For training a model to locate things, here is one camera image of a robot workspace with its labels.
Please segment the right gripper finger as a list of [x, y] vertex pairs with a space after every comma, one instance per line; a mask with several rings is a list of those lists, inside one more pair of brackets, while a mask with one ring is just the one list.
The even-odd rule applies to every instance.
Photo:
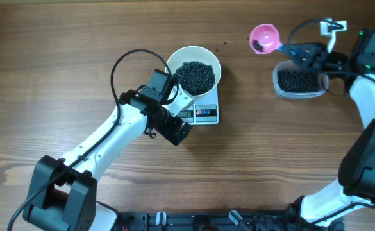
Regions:
[[292, 55], [292, 61], [304, 71], [318, 71], [319, 69], [315, 67], [315, 60], [310, 56], [299, 56]]
[[281, 52], [287, 56], [315, 55], [325, 51], [325, 45], [320, 42], [284, 44]]

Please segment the pink scoop blue handle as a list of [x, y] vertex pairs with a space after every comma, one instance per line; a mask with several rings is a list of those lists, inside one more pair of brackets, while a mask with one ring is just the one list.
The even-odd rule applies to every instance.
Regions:
[[[263, 53], [257, 53], [252, 47], [252, 41], [257, 40], [263, 46]], [[279, 31], [273, 24], [256, 26], [249, 35], [249, 46], [257, 55], [266, 55], [273, 51], [281, 51], [283, 43]]]

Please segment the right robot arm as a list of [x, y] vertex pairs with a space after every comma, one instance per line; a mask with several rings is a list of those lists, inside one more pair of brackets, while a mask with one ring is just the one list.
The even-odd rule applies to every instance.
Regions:
[[348, 56], [316, 42], [288, 42], [282, 51], [305, 71], [341, 78], [364, 127], [341, 161], [337, 179], [290, 204], [286, 224], [317, 230], [354, 210], [375, 209], [375, 30], [362, 30]]

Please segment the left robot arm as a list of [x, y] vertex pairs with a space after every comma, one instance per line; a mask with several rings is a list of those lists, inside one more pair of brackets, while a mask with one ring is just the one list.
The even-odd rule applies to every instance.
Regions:
[[23, 218], [42, 230], [113, 230], [119, 214], [96, 201], [97, 184], [124, 148], [142, 134], [159, 133], [177, 146], [189, 124], [177, 116], [194, 102], [182, 89], [149, 87], [118, 98], [111, 116], [78, 147], [35, 165]]

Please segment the white digital kitchen scale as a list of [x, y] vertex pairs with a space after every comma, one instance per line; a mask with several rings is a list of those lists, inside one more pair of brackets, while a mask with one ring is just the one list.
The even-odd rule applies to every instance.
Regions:
[[215, 125], [219, 123], [218, 88], [214, 88], [207, 95], [194, 100], [192, 106], [178, 113], [185, 123], [190, 125]]

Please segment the black beans in scoop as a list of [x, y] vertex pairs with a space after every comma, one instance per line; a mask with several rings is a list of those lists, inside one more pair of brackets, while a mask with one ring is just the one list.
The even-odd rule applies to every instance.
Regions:
[[252, 41], [252, 47], [257, 53], [263, 53], [263, 46], [257, 41]]

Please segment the black beans in bowl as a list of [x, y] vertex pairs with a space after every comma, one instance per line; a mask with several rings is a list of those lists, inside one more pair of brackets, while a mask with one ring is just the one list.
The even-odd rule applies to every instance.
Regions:
[[192, 96], [207, 93], [215, 85], [212, 66], [198, 61], [183, 62], [183, 65], [176, 69], [173, 77], [177, 79], [182, 89]]

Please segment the white bowl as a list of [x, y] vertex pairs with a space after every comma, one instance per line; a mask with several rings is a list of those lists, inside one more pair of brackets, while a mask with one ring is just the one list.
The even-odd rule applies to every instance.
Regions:
[[[198, 61], [212, 66], [215, 73], [215, 85], [211, 90], [216, 88], [221, 78], [221, 64], [218, 58], [206, 48], [199, 46], [187, 46], [180, 48], [171, 55], [171, 57], [167, 61], [167, 65], [170, 68], [170, 72], [172, 73], [172, 75], [174, 75], [176, 69], [181, 67], [183, 65], [183, 62], [191, 61]], [[202, 95], [193, 97], [200, 98], [201, 96], [207, 95], [210, 91]]]

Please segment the clear plastic container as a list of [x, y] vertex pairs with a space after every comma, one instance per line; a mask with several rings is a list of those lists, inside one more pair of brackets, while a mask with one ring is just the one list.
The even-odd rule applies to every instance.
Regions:
[[329, 87], [329, 78], [325, 74], [316, 74], [318, 78], [318, 83], [320, 86], [320, 90], [317, 92], [310, 92], [310, 93], [292, 93], [292, 92], [285, 92], [283, 91], [278, 85], [278, 78], [277, 73], [281, 70], [292, 70], [292, 71], [302, 71], [293, 61], [287, 60], [280, 62], [276, 65], [273, 70], [272, 78], [273, 78], [273, 85], [274, 90], [279, 98], [283, 99], [307, 99], [307, 98], [316, 98], [323, 95], [327, 88]]

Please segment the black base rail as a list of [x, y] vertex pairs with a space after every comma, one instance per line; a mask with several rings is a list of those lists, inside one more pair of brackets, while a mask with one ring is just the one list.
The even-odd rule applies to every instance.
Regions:
[[112, 228], [116, 231], [279, 231], [328, 230], [344, 231], [343, 219], [338, 218], [327, 227], [296, 223], [283, 210], [230, 213], [157, 213], [120, 212]]

